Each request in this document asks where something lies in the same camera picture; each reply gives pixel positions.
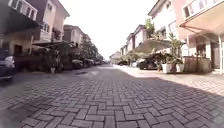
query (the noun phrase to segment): paved street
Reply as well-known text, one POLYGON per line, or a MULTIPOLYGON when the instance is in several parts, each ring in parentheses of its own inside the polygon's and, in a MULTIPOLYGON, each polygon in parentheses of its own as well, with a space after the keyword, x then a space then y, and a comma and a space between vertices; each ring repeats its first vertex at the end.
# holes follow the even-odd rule
POLYGON ((222 77, 101 66, 0 87, 0 128, 224 128, 222 77))

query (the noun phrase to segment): window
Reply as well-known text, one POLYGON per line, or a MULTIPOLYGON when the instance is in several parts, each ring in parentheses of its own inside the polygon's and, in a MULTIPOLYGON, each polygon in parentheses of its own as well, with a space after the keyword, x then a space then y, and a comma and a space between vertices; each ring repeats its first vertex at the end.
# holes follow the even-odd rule
POLYGON ((19 1, 16 10, 20 12, 22 6, 23 6, 23 3, 21 1, 19 1))
POLYGON ((171 7, 171 1, 169 1, 169 2, 166 4, 166 8, 167 8, 167 9, 170 9, 170 7, 171 7))
POLYGON ((186 18, 190 16, 188 7, 185 7, 185 8, 184 8, 184 14, 185 14, 185 17, 186 17, 186 18))
POLYGON ((31 11, 30 18, 34 19, 34 10, 31 11))
POLYGON ((45 32, 50 32, 50 26, 47 23, 43 22, 42 30, 44 30, 45 32))
POLYGON ((49 11, 51 11, 52 10, 52 5, 50 5, 49 3, 47 4, 47 9, 49 10, 49 11))
POLYGON ((12 4, 11 4, 11 7, 16 8, 17 3, 18 3, 18 0, 13 0, 12 4))
POLYGON ((176 21, 169 24, 169 31, 172 33, 176 31, 176 21))
POLYGON ((30 11, 31 11, 31 9, 28 7, 27 10, 26 10, 26 16, 27 16, 27 17, 30 16, 30 11))

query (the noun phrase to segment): door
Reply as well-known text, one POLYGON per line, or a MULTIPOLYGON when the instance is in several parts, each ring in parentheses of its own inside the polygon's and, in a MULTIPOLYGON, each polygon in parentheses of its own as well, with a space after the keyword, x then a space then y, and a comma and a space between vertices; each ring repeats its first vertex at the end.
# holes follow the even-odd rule
POLYGON ((220 51, 219 44, 212 43, 212 68, 220 69, 220 51))
POLYGON ((14 56, 20 56, 23 52, 23 47, 20 45, 14 45, 14 56))

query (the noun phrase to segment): parked car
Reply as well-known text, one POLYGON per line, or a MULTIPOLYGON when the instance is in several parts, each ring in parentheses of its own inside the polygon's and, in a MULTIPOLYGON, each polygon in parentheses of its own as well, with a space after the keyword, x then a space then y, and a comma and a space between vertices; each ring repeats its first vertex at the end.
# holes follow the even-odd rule
POLYGON ((81 60, 72 60, 73 69, 83 68, 83 62, 81 60))
POLYGON ((0 80, 11 80, 14 75, 14 58, 8 51, 0 49, 0 80))
POLYGON ((118 65, 123 66, 123 65, 128 65, 127 61, 120 61, 118 62, 118 65))

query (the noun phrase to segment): pole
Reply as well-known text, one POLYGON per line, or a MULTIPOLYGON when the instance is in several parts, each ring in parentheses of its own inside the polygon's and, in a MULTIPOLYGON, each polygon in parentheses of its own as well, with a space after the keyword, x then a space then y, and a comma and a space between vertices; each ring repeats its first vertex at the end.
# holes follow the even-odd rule
POLYGON ((33 40, 34 40, 34 36, 32 35, 30 40, 30 54, 32 53, 33 40))
POLYGON ((219 35, 219 51, 220 51, 220 75, 223 74, 223 47, 222 47, 222 39, 219 35))

